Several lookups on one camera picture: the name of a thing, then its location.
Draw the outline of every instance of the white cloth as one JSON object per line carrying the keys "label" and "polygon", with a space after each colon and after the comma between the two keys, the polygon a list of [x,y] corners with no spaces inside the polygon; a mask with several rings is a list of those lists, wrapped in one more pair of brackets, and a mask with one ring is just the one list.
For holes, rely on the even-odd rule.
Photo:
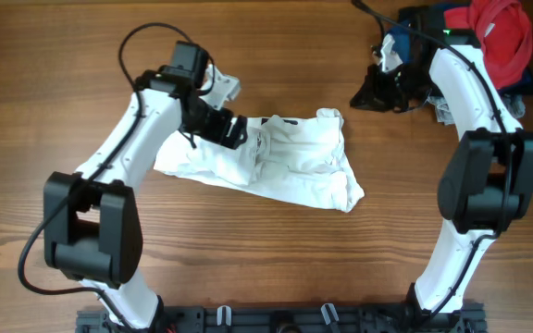
{"label": "white cloth", "polygon": [[248,139],[231,150],[180,133],[164,142],[154,169],[170,176],[314,208],[349,212],[365,196],[344,153],[336,109],[315,118],[248,118]]}

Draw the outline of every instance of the red garment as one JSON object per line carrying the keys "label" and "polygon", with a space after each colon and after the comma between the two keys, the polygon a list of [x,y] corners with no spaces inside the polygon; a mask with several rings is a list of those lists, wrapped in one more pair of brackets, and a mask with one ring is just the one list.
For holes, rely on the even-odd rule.
{"label": "red garment", "polygon": [[[485,67],[497,89],[522,79],[532,57],[532,23],[517,0],[473,0],[470,7],[445,12],[449,29],[474,29]],[[490,24],[494,28],[485,37]]]}

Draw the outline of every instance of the wood grain surface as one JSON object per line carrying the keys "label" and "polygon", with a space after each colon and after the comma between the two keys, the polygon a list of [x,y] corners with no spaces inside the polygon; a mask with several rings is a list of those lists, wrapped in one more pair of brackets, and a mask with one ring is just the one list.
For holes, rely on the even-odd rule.
{"label": "wood grain surface", "polygon": [[[372,2],[387,15],[417,4]],[[533,1],[525,7],[533,20]],[[230,105],[237,114],[313,117],[319,107],[339,108],[366,190],[344,214],[151,172],[138,196],[141,268],[165,303],[401,301],[439,235],[436,189],[457,136],[430,109],[348,107],[379,38],[373,19],[348,1],[0,6],[0,332],[72,332],[76,311],[99,308],[92,295],[29,293],[16,264],[42,217],[44,181],[85,161],[122,116],[130,90],[118,45],[149,21],[181,27],[241,79]],[[131,73],[166,63],[175,40],[169,31],[142,32],[128,46]],[[533,130],[533,97],[525,102],[522,122]],[[28,271],[40,286],[74,285],[45,266],[41,241]],[[466,297],[486,304],[490,332],[533,332],[533,201],[485,255]]]}

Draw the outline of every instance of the black mounting rail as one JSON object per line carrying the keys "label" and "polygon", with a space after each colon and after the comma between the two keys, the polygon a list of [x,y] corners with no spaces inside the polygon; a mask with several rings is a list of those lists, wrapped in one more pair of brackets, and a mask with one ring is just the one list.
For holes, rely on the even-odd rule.
{"label": "black mounting rail", "polygon": [[[486,333],[483,304],[467,303],[453,314],[438,314],[421,328],[401,327],[406,303],[314,308],[219,309],[166,307],[174,333]],[[120,330],[108,321],[107,311],[78,312],[75,333]]]}

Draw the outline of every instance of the black cable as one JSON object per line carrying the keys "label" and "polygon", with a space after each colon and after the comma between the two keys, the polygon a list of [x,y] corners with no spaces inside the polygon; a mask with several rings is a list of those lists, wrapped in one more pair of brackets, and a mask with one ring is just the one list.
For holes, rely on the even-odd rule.
{"label": "black cable", "polygon": [[[123,326],[127,329],[127,331],[134,333],[135,329],[125,320],[124,316],[120,313],[120,311],[117,309],[115,304],[112,303],[110,298],[106,295],[106,293],[103,290],[92,288],[92,287],[79,287],[79,288],[70,288],[70,289],[63,289],[63,290],[45,290],[38,288],[34,285],[32,285],[27,279],[25,274],[25,267],[26,267],[26,259],[28,258],[28,253],[30,252],[30,249],[32,245],[36,242],[36,239],[38,236],[43,232],[43,230],[46,228],[46,226],[51,223],[53,218],[57,216],[61,210],[63,210],[66,206],[72,205],[73,201],[85,190],[92,182],[97,179],[102,173],[106,171],[110,163],[114,160],[114,158],[117,156],[117,154],[121,151],[121,149],[124,147],[124,145],[129,141],[132,134],[137,129],[137,126],[139,125],[141,119],[143,118],[143,99],[141,97],[141,92],[137,89],[135,85],[135,81],[130,76],[129,72],[127,71],[127,68],[125,66],[124,60],[123,60],[123,51],[125,48],[125,45],[127,44],[127,41],[137,32],[142,31],[147,28],[151,27],[161,27],[161,28],[167,28],[171,29],[180,36],[182,36],[184,39],[186,39],[187,42],[192,43],[191,38],[182,30],[179,28],[172,26],[170,24],[166,23],[159,23],[159,22],[152,22],[143,24],[142,26],[139,26],[129,32],[129,34],[124,38],[122,43],[120,44],[120,47],[118,48],[118,64],[120,65],[120,69],[122,70],[123,74],[125,75],[125,78],[127,78],[127,81],[129,82],[129,85],[131,86],[133,92],[135,93],[137,97],[137,113],[136,117],[133,120],[132,125],[130,126],[127,133],[125,133],[124,137],[120,140],[120,142],[117,144],[117,146],[112,150],[112,152],[108,155],[108,157],[104,160],[102,164],[92,173],[90,177],[88,177],[85,181],[81,183],[80,186],[78,186],[74,191],[71,192],[71,194],[67,197],[65,197],[61,202],[55,207],[55,209],[51,212],[51,214],[43,219],[43,221],[36,227],[36,229],[32,232],[32,234],[29,236],[28,240],[26,241],[26,244],[24,245],[24,248],[22,249],[22,252],[19,256],[18,261],[18,278],[19,282],[26,288],[27,290],[30,290],[32,292],[41,294],[41,295],[65,295],[70,293],[76,293],[76,292],[94,292],[100,296],[100,298],[105,302],[105,304],[108,306],[110,311],[118,318],[118,321],[123,324]],[[211,62],[214,64],[213,66],[213,82],[209,89],[206,91],[203,91],[203,93],[209,93],[211,89],[213,89],[213,84],[215,84],[215,62],[213,61],[213,58],[211,55],[209,55],[209,58],[211,59]]]}
{"label": "black cable", "polygon": [[404,111],[394,111],[394,113],[396,113],[396,114],[403,114],[403,113],[407,113],[407,112],[415,111],[415,110],[418,110],[418,109],[424,107],[425,105],[427,105],[428,100],[429,100],[429,97],[431,96],[431,93],[432,93],[432,92],[433,92],[433,89],[429,88],[429,90],[427,90],[427,96],[425,97],[425,100],[422,101],[419,105],[417,105],[417,106],[411,106],[411,107],[407,108],[407,109],[404,110]]}
{"label": "black cable", "polygon": [[184,137],[184,139],[186,139],[186,141],[188,141],[191,144],[191,147],[193,149],[196,149],[196,143],[194,143],[194,134],[191,133],[191,136],[186,136],[186,134],[184,134],[182,129],[179,129],[178,132],[182,135],[182,137]]}
{"label": "black cable", "polygon": [[379,19],[379,18],[375,18],[375,19],[376,19],[376,22],[378,23],[378,26],[379,26],[379,36],[380,36],[380,41],[379,41],[379,46],[378,46],[378,54],[376,56],[381,57],[381,48],[384,45],[384,38],[386,37],[386,30],[384,29],[384,24],[381,22],[381,19]]}
{"label": "black cable", "polygon": [[499,108],[497,107],[497,103],[495,102],[495,98],[492,95],[492,91],[490,90],[489,85],[485,81],[484,77],[480,74],[480,72],[478,71],[476,65],[473,62],[468,60],[468,58],[466,58],[464,55],[462,55],[458,50],[456,50],[455,48],[451,47],[450,45],[448,45],[444,41],[441,41],[441,40],[439,40],[439,39],[437,39],[435,37],[432,37],[432,36],[422,32],[422,31],[417,31],[417,30],[411,29],[410,27],[404,26],[404,25],[392,20],[391,18],[387,18],[387,17],[379,14],[378,12],[374,11],[373,9],[371,9],[368,5],[364,4],[361,0],[352,0],[351,3],[355,7],[361,9],[362,11],[364,11],[367,14],[369,14],[369,15],[373,16],[374,18],[376,18],[376,20],[383,20],[383,21],[388,22],[389,24],[391,24],[393,26],[400,27],[400,28],[408,31],[409,33],[411,33],[411,34],[413,34],[415,36],[427,39],[428,41],[431,41],[434,44],[451,51],[458,58],[460,58],[460,60],[462,60],[469,67],[469,70],[472,70],[474,72],[474,74],[477,76],[478,80],[480,81],[480,84],[482,85],[483,89],[485,90],[485,92],[487,94],[487,97],[489,98],[490,107],[492,108],[492,112],[493,112],[493,117],[497,121],[497,124],[499,125],[499,129],[501,130],[501,133],[502,133],[502,138],[503,138],[503,143],[504,143],[504,150],[505,150],[505,184],[504,184],[504,188],[503,188],[503,198],[502,198],[502,202],[501,202],[501,216],[500,216],[500,219],[497,222],[496,232],[495,232],[494,235],[481,236],[473,243],[472,251],[471,251],[470,255],[468,256],[468,259],[466,261],[464,269],[462,270],[462,273],[460,274],[460,277],[456,280],[456,283],[453,285],[452,289],[448,293],[448,296],[443,300],[443,302],[441,302],[440,306],[438,306],[431,313],[431,315],[427,318],[427,320],[425,320],[423,323],[420,324],[419,327],[422,327],[424,324],[426,324],[427,322],[431,321],[433,319],[433,317],[441,311],[441,309],[445,306],[445,304],[447,304],[450,301],[450,299],[453,297],[453,295],[455,295],[456,291],[460,287],[460,284],[462,283],[462,280],[464,279],[464,277],[465,277],[465,275],[466,275],[466,273],[468,271],[468,268],[470,267],[470,264],[472,263],[472,260],[474,259],[474,256],[475,256],[475,254],[477,252],[477,249],[478,249],[478,245],[485,239],[497,239],[501,235],[501,232],[503,230],[505,221],[507,219],[506,207],[508,207],[508,205],[509,205],[509,191],[511,190],[511,178],[512,178],[512,174],[513,174],[513,168],[512,168],[512,163],[513,163],[512,159],[513,158],[512,158],[512,152],[511,152],[511,142],[510,142],[510,139],[509,139],[509,135],[507,134],[507,129],[505,128],[505,124],[503,123],[503,120],[501,118],[501,110],[499,110]]}

